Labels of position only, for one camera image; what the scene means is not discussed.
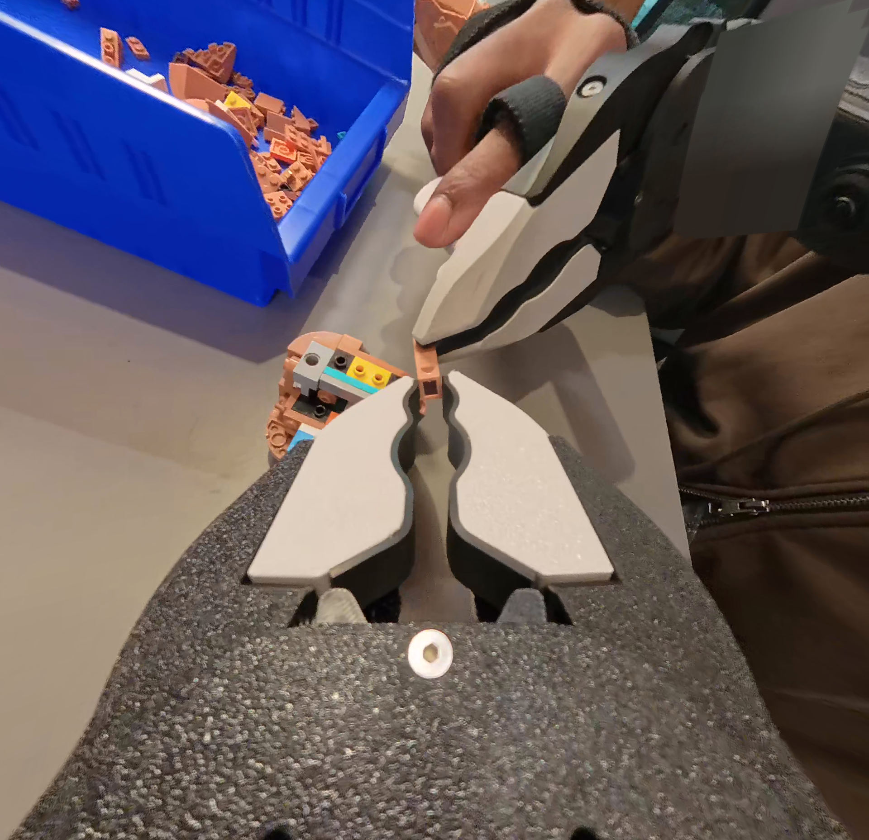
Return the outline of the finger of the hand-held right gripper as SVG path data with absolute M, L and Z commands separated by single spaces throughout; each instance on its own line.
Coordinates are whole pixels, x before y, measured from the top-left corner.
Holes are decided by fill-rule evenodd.
M 592 241 L 502 241 L 466 259 L 482 270 L 483 295 L 495 302 L 469 332 L 466 353 L 505 346 L 541 330 L 598 275 L 601 251 Z
M 616 169 L 620 134 L 615 131 L 538 206 L 506 191 L 489 199 L 436 275 L 413 329 L 419 344 L 431 346 L 482 323 L 551 248 L 591 223 Z

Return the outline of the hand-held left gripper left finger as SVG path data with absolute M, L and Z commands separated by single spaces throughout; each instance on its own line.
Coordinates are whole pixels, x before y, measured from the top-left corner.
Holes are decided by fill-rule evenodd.
M 255 585 L 338 587 L 362 608 L 398 590 L 415 561 L 418 387 L 401 377 L 309 444 L 251 561 Z

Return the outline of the colourful toy brick model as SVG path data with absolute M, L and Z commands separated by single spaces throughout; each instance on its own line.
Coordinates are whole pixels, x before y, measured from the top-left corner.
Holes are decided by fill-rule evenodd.
M 296 337 L 288 345 L 277 403 L 267 419 L 269 465 L 312 441 L 353 404 L 406 375 L 351 335 L 319 331 Z

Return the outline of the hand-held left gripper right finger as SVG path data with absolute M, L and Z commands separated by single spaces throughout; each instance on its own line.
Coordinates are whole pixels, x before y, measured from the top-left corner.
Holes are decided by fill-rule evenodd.
M 444 378 L 447 558 L 478 618 L 571 624 L 561 587 L 606 585 L 616 569 L 548 432 L 459 371 Z

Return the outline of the brown toy figure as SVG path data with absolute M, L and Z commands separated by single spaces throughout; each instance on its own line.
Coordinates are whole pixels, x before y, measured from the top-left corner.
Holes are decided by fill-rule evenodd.
M 488 8 L 483 0 L 415 0 L 415 52 L 430 70 L 441 64 L 465 22 Z

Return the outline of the small brown toy brick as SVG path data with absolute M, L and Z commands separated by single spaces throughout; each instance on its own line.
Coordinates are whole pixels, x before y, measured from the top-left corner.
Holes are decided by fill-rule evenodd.
M 416 378 L 420 390 L 420 414 L 427 412 L 429 401 L 442 398 L 442 374 L 435 346 L 413 340 Z

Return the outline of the blue plastic bin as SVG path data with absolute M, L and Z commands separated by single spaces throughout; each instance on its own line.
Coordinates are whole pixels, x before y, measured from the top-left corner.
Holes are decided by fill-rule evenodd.
M 2 0 L 2 201 L 248 303 L 293 294 L 401 123 L 415 0 Z M 334 152 L 277 220 L 240 133 L 102 59 L 128 37 L 168 78 L 186 48 L 236 45 L 256 90 Z

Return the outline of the pile of brown toy bricks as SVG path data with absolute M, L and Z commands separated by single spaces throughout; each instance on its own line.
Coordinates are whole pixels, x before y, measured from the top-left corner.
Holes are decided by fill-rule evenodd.
M 56 1 L 31 23 L 72 52 L 43 94 L 66 119 L 46 144 L 67 205 L 153 224 L 144 209 L 168 188 L 182 215 L 212 222 L 216 208 L 217 224 L 236 226 L 251 193 L 241 143 L 266 155 L 296 80 L 315 72 L 314 45 L 253 0 Z

